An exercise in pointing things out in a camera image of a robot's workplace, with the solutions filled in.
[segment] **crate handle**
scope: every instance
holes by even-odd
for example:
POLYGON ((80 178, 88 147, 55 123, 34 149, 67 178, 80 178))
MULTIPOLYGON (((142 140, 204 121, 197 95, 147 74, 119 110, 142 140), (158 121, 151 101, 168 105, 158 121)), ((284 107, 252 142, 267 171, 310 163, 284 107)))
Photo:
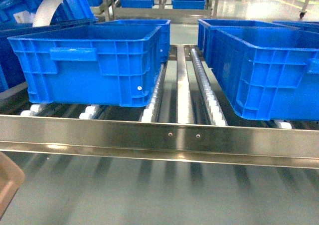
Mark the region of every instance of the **crate handle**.
POLYGON ((51 48, 50 57, 56 61, 98 61, 96 48, 51 48))
POLYGON ((307 73, 308 74, 319 74, 319 59, 309 59, 308 60, 307 73))

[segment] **roller conveyor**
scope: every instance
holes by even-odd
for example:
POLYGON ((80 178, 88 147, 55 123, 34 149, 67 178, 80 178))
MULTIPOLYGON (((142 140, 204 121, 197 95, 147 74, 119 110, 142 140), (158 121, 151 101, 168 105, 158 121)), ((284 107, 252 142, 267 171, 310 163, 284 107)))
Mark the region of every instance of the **roller conveyor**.
POLYGON ((0 97, 0 150, 319 168, 317 122, 237 117, 202 60, 195 45, 172 45, 146 108, 34 106, 19 85, 0 97), (176 71, 176 87, 168 86, 168 70, 176 71))

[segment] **floor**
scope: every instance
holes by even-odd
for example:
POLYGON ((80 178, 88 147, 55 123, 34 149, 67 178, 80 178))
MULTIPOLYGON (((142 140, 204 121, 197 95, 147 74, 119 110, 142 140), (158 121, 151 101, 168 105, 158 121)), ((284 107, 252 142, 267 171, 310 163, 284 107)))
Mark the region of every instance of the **floor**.
MULTIPOLYGON (((299 15, 298 8, 291 6, 287 12, 288 5, 278 1, 255 3, 246 4, 248 8, 238 15, 262 17, 255 6, 280 11, 275 19, 293 20, 299 15)), ((237 6, 236 1, 225 2, 222 14, 241 10, 231 9, 237 6)), ((306 18, 317 20, 311 13, 306 18)), ((172 25, 171 43, 196 44, 197 26, 172 25)), ((175 69, 169 68, 168 87, 175 76, 175 69)), ((318 170, 6 154, 24 170, 26 181, 1 225, 315 225, 319 221, 318 170)))

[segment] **tan container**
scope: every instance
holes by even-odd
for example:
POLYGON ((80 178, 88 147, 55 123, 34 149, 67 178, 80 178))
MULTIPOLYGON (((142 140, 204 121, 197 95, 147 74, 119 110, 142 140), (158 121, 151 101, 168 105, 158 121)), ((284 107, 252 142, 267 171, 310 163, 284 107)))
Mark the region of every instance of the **tan container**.
POLYGON ((0 152, 0 219, 24 179, 23 171, 0 152))

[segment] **wheel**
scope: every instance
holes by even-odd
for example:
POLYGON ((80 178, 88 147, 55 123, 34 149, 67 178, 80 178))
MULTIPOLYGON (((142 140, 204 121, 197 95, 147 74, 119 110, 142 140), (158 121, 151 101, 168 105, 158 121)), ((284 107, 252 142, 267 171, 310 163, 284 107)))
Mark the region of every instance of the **wheel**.
POLYGON ((301 12, 299 15, 300 19, 304 18, 305 14, 306 14, 306 12, 301 12))

